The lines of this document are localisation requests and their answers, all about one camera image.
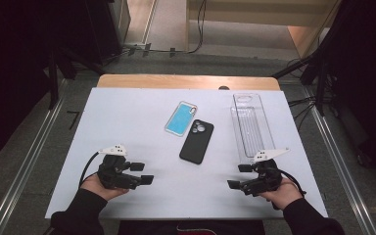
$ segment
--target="white tabletop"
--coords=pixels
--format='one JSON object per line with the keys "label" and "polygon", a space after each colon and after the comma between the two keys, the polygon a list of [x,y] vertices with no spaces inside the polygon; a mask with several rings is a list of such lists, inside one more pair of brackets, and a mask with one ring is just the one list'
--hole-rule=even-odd
{"label": "white tabletop", "polygon": [[[278,167],[292,174],[307,191],[306,199],[324,216],[326,209],[282,91],[93,88],[70,146],[46,218],[64,211],[78,187],[80,175],[98,150],[123,144],[127,160],[141,162],[141,172],[155,175],[142,185],[109,201],[101,217],[120,219],[270,219],[282,217],[262,197],[229,189],[227,180],[245,181],[256,173],[241,173],[231,119],[232,95],[257,93],[261,97],[276,148],[291,151],[276,158]],[[180,101],[198,106],[195,118],[210,122],[214,131],[204,161],[179,159],[187,133],[178,137],[165,125]],[[104,155],[87,170],[97,171]]]}

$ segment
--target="black phone case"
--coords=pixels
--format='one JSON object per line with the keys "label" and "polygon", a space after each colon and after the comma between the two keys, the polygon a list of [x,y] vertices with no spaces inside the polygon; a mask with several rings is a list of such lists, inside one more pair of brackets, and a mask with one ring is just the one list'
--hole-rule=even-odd
{"label": "black phone case", "polygon": [[197,165],[202,163],[212,137],[212,132],[213,125],[211,123],[195,119],[182,146],[179,158]]}

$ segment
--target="black wall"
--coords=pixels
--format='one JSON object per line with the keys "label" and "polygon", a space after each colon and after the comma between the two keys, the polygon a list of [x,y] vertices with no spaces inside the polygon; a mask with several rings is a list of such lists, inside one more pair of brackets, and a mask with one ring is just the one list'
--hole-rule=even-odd
{"label": "black wall", "polygon": [[23,7],[49,44],[102,65],[121,52],[108,0],[37,0]]}
{"label": "black wall", "polygon": [[[357,149],[376,165],[376,1],[355,2],[333,40],[328,62],[338,78],[333,85],[337,103],[355,119],[347,112],[341,118]],[[355,122],[362,129],[354,131]]]}
{"label": "black wall", "polygon": [[46,52],[18,6],[0,5],[0,150],[49,89]]}

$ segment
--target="hand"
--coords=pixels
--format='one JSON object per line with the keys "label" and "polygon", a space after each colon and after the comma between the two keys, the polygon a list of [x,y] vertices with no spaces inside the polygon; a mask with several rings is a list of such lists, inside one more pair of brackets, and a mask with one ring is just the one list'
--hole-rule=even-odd
{"label": "hand", "polygon": [[103,184],[100,182],[99,176],[93,174],[81,184],[80,188],[86,189],[90,192],[93,192],[100,197],[104,198],[106,201],[118,197],[120,195],[126,194],[129,192],[128,189],[116,188],[116,189],[106,189]]}
{"label": "hand", "polygon": [[296,185],[288,178],[282,179],[276,191],[264,192],[259,195],[266,198],[267,201],[271,201],[282,211],[285,210],[289,204],[302,197]]}

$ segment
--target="clear plastic container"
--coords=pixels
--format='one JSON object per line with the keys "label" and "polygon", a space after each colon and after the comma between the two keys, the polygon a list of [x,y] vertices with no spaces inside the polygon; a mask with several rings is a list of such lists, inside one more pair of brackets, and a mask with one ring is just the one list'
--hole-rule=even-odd
{"label": "clear plastic container", "polygon": [[240,164],[251,164],[258,151],[275,148],[258,94],[234,94],[231,116]]}

